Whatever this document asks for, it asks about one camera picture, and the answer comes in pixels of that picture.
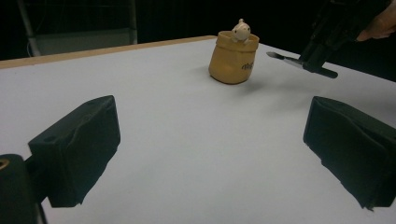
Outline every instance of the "table surface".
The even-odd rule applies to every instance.
[[[330,79],[266,55],[248,81],[208,74],[215,36],[0,62],[0,154],[91,99],[114,95],[121,142],[103,175],[49,223],[396,223],[360,208],[303,142],[313,96],[396,127],[396,86],[335,64]]]

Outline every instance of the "ceramic pot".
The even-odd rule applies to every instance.
[[[248,41],[233,41],[232,31],[218,34],[209,65],[209,74],[225,84],[239,84],[250,77],[259,38],[250,34]]]

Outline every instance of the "white surface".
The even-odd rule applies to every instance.
[[[49,223],[396,223],[361,209],[304,144],[315,95],[396,127],[396,84],[333,64],[300,70],[259,45],[250,79],[208,74],[216,39],[0,70],[0,154],[93,98],[112,94],[121,143],[74,208],[43,202]]]

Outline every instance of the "small white figurine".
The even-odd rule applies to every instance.
[[[249,36],[250,27],[244,22],[244,19],[240,19],[239,23],[233,28],[233,42],[243,41],[246,44]]]

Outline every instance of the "human hand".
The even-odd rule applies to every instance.
[[[396,1],[392,0],[389,6],[378,14],[356,38],[364,41],[370,38],[380,39],[389,37],[396,31]]]

